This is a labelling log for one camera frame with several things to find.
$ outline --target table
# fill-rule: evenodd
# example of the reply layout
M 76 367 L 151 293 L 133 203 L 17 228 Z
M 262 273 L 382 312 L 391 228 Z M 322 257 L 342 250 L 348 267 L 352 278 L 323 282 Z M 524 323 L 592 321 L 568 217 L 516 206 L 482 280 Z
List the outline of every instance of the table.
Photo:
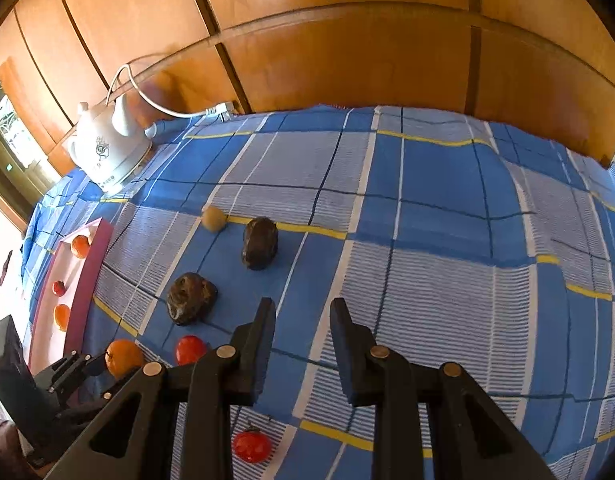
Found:
M 369 478 L 373 410 L 341 392 L 336 296 L 410 361 L 460 362 L 558 478 L 593 478 L 615 445 L 615 167 L 513 126 L 420 108 L 321 105 L 158 128 L 155 157 L 122 193 L 102 199 L 77 170 L 36 206 L 22 269 L 32 317 L 58 238 L 104 217 L 114 234 L 84 351 L 130 338 L 170 365 L 181 336 L 215 348 L 261 297 L 276 303 L 264 392 L 232 410 L 234 431 L 255 424 L 274 453 L 235 459 L 235 478 Z M 229 213 L 220 234 L 200 225 L 209 203 Z M 256 216 L 280 230 L 259 272 L 240 257 Z M 206 322 L 184 328 L 165 298 L 188 271 L 219 297 Z M 431 478 L 422 407 L 421 419 Z

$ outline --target cherry tomato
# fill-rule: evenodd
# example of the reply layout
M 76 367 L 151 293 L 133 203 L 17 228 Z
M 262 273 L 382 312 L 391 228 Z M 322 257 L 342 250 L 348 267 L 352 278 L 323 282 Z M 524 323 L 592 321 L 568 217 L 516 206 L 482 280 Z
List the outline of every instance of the cherry tomato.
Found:
M 270 457 L 270 437 L 259 430 L 241 431 L 232 441 L 232 450 L 241 460 L 250 464 L 263 462 Z
M 61 282 L 60 280 L 57 280 L 52 283 L 52 292 L 60 298 L 63 294 L 66 293 L 65 283 Z
M 195 363 L 207 352 L 207 345 L 195 335 L 185 335 L 176 344 L 176 362 L 178 365 Z

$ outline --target tablecloth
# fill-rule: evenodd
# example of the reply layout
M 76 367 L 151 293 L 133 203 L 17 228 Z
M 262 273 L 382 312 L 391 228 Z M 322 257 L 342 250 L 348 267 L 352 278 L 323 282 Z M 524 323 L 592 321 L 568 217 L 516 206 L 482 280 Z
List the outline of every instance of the tablecloth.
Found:
M 57 240 L 104 217 L 114 233 L 84 351 L 130 338 L 170 365 L 181 336 L 225 344 L 273 298 L 264 392 L 232 409 L 232 426 L 260 427 L 274 453 L 235 459 L 235 478 L 369 479 L 373 409 L 341 392 L 328 327 L 337 296 L 410 361 L 460 362 L 559 479 L 594 477 L 615 445 L 615 167 L 513 126 L 389 106 L 177 120 L 159 124 L 156 142 L 112 198 L 79 170 L 43 197 L 24 287 L 33 316 Z M 210 203 L 230 215 L 220 234 L 200 225 Z M 257 216 L 280 230 L 259 272 L 240 257 Z M 206 322 L 183 328 L 165 298 L 187 271 L 219 297 Z M 179 428 L 173 478 L 180 438 Z

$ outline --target metal pin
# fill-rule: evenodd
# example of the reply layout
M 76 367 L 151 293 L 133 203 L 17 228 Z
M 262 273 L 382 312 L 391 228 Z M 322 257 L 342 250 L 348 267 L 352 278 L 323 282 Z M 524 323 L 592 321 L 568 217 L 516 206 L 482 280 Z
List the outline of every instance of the metal pin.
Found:
M 374 345 L 369 349 L 369 353 L 377 359 L 385 359 L 389 355 L 389 348 L 383 345 Z
M 458 377 L 461 374 L 461 367 L 456 363 L 445 363 L 443 365 L 443 373 L 447 377 Z
M 162 365 L 160 363 L 157 363 L 156 361 L 153 361 L 151 363 L 146 364 L 143 367 L 143 374 L 145 374 L 148 377 L 154 377 L 155 375 L 158 375 L 159 373 L 161 373 L 162 370 Z
M 234 357 L 234 354 L 236 354 L 236 348 L 231 345 L 223 345 L 216 349 L 216 355 L 221 359 L 229 359 Z

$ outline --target pink tray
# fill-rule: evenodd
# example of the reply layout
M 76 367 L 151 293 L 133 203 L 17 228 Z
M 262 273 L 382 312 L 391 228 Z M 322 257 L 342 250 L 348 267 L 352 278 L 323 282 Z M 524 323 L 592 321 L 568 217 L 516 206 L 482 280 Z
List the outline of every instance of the pink tray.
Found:
M 87 257 L 76 258 L 72 254 L 72 240 L 77 235 L 88 236 L 92 232 L 94 239 Z M 98 218 L 59 241 L 47 269 L 43 291 L 34 314 L 29 362 L 32 374 L 70 354 L 72 350 L 81 350 L 87 313 L 112 232 L 111 224 Z M 65 283 L 66 293 L 60 298 L 52 292 L 52 284 L 56 280 Z M 60 303 L 71 307 L 67 332 L 61 332 L 54 323 L 54 307 Z

